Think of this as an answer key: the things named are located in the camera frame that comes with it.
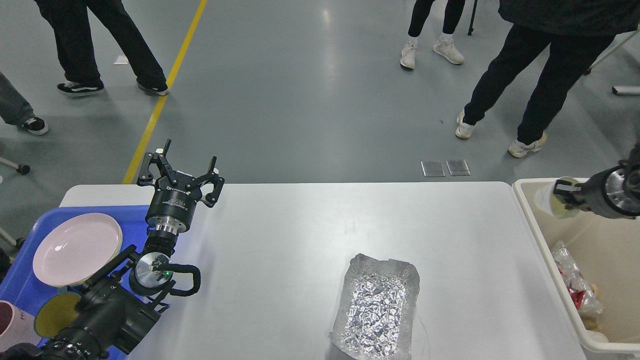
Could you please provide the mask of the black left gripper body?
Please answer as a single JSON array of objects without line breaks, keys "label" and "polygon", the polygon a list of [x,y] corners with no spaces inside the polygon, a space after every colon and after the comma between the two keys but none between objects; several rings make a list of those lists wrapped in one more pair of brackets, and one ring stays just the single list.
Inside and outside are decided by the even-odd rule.
[{"label": "black left gripper body", "polygon": [[190,230],[195,208],[199,201],[205,205],[211,202],[202,198],[201,187],[211,182],[211,173],[194,177],[179,170],[154,179],[150,170],[145,172],[145,185],[155,191],[149,205],[145,221],[150,227],[180,234]]}]

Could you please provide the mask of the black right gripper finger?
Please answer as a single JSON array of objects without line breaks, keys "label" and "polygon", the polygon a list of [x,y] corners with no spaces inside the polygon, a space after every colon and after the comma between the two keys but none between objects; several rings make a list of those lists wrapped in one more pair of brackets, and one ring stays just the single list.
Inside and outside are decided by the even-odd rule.
[{"label": "black right gripper finger", "polygon": [[556,181],[553,194],[556,196],[576,196],[582,194],[584,183],[571,181]]},{"label": "black right gripper finger", "polygon": [[556,213],[557,214],[579,214],[580,212],[588,212],[585,203],[576,201],[575,198],[566,196],[556,196]]}]

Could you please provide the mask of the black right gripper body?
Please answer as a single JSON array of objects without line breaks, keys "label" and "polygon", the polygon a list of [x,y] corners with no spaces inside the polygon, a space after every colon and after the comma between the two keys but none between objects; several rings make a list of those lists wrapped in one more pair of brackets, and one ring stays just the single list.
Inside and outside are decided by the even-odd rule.
[{"label": "black right gripper body", "polygon": [[613,167],[580,183],[580,209],[607,219],[635,219],[640,214],[639,197],[626,188],[626,170]]}]

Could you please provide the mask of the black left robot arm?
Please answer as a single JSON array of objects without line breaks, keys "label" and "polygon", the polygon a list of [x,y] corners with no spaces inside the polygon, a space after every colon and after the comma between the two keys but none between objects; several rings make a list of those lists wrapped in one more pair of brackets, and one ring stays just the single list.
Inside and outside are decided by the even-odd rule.
[{"label": "black left robot arm", "polygon": [[226,180],[215,156],[199,177],[174,170],[167,160],[170,144],[142,157],[137,185],[154,192],[141,250],[130,244],[89,276],[71,281],[77,288],[75,319],[64,321],[41,346],[12,341],[1,351],[3,360],[106,360],[111,347],[130,354],[169,309],[165,297],[190,297],[201,289],[200,269],[171,257],[178,236],[190,230],[197,204],[214,207]]}]

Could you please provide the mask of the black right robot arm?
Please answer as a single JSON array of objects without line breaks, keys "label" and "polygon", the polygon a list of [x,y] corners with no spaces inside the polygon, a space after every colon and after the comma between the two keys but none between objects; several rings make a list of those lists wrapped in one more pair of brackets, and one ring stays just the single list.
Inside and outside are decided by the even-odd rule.
[{"label": "black right robot arm", "polygon": [[562,177],[550,189],[551,214],[574,217],[579,211],[606,219],[634,220],[640,214],[640,149],[636,143],[617,166],[580,182]]}]

